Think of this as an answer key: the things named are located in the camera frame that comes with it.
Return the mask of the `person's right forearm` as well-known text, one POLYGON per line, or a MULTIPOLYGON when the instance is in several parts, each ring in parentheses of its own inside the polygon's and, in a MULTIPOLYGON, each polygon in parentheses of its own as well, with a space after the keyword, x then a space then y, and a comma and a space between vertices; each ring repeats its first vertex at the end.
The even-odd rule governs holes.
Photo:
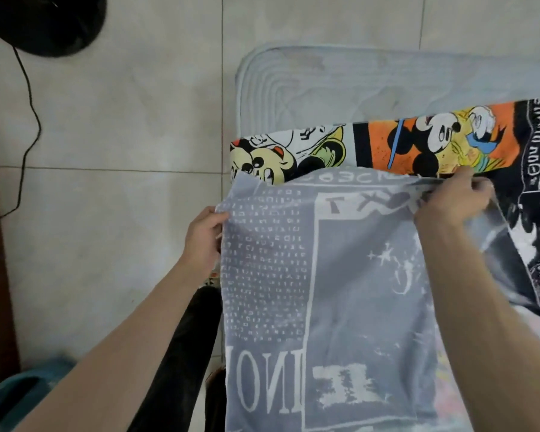
POLYGON ((540 339, 461 223, 415 219, 436 320, 475 432, 540 432, 540 339))

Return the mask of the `light blue quilted mattress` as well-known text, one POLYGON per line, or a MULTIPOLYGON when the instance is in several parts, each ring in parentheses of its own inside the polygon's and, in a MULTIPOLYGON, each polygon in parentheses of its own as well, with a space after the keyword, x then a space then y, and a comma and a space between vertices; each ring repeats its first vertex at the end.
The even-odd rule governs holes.
POLYGON ((235 133, 431 115, 540 97, 540 57, 259 46, 235 76, 235 133))

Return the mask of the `person's right hand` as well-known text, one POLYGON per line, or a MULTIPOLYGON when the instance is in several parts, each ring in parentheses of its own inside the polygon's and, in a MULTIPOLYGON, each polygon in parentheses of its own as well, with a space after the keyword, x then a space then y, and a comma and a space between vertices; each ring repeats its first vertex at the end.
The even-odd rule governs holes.
POLYGON ((465 211, 461 207, 458 201, 458 169, 437 186, 418 209, 415 214, 417 226, 431 222, 460 226, 484 211, 465 211))

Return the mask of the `teal plastic basin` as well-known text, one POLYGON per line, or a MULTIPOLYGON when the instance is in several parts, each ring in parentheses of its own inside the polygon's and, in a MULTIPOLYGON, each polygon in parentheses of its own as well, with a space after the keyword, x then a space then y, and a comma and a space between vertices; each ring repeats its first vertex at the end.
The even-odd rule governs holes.
POLYGON ((75 367, 76 360, 53 358, 0 383, 0 432, 13 432, 51 390, 75 367))

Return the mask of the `black round fan base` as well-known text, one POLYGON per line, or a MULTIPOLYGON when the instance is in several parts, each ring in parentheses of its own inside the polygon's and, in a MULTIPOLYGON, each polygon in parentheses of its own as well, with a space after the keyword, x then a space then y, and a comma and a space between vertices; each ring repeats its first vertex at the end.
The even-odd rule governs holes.
POLYGON ((66 57, 100 34, 108 0, 0 0, 0 39, 40 57, 66 57))

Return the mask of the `person's left forearm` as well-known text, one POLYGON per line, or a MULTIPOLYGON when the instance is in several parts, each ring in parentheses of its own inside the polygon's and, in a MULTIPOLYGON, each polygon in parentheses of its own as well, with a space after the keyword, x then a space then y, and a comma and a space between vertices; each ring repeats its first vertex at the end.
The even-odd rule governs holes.
POLYGON ((183 313, 212 269, 179 260, 13 432, 126 432, 183 313))

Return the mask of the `cartoon print blanket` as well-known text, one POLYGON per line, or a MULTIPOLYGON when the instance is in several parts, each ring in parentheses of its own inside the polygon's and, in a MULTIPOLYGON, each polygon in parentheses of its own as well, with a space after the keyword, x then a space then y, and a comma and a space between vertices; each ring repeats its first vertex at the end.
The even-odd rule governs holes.
POLYGON ((413 223, 459 166, 468 232, 540 338, 540 98, 237 139, 224 227, 225 432, 467 432, 413 223))

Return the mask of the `person's black trousers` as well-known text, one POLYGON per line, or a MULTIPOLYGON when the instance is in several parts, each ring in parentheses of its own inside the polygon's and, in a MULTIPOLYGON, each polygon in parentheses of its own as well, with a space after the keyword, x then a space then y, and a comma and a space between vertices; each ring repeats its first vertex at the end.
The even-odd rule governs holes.
POLYGON ((127 432, 188 432, 222 317, 221 291, 199 288, 127 432))

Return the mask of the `person's left hand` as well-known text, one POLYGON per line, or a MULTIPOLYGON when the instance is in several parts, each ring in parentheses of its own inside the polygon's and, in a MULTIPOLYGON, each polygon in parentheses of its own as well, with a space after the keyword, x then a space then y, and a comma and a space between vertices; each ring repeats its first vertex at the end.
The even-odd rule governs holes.
POLYGON ((203 230, 202 212, 190 223, 178 262, 198 283, 204 282, 220 258, 222 230, 203 230))

